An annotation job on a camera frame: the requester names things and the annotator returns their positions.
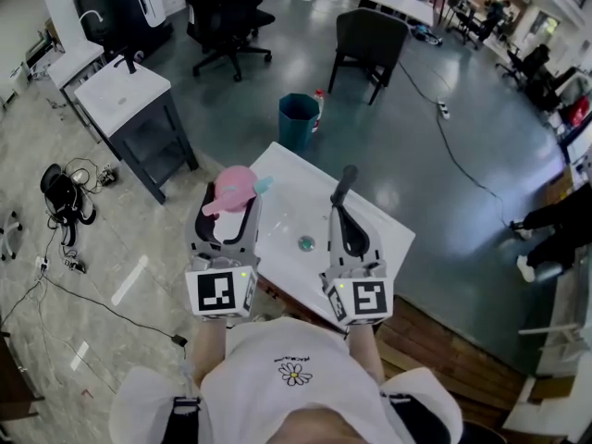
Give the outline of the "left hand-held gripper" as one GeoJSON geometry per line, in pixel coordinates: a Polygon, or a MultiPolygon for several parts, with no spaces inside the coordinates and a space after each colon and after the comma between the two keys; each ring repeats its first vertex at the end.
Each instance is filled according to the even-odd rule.
{"type": "Polygon", "coordinates": [[[194,222],[191,267],[185,281],[191,311],[203,320],[249,317],[258,281],[260,259],[254,254],[262,210],[260,196],[246,206],[234,239],[221,244],[215,237],[216,220],[203,208],[215,200],[215,183],[209,182],[194,222]]]}

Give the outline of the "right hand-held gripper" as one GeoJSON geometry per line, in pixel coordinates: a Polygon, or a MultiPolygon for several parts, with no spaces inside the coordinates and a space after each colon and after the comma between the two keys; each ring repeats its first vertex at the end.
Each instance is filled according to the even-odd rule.
{"type": "Polygon", "coordinates": [[[330,263],[320,275],[339,327],[377,325],[393,315],[393,281],[382,251],[343,205],[329,217],[330,263]]]}

